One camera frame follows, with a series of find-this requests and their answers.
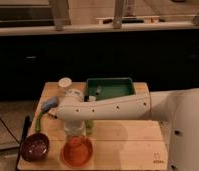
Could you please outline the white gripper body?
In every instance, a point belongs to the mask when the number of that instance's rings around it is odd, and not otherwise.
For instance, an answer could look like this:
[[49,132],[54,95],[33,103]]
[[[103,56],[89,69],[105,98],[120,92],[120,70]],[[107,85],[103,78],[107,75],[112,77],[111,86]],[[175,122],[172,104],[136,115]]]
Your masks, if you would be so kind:
[[65,121],[64,130],[67,136],[79,136],[85,133],[85,123],[83,121]]

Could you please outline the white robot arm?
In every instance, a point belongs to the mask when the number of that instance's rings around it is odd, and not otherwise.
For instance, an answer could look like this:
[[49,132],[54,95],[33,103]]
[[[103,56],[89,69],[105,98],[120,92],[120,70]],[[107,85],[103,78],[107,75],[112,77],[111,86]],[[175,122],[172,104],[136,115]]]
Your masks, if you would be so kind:
[[199,171],[199,88],[81,102],[75,89],[57,109],[64,121],[156,120],[171,123],[168,171]]

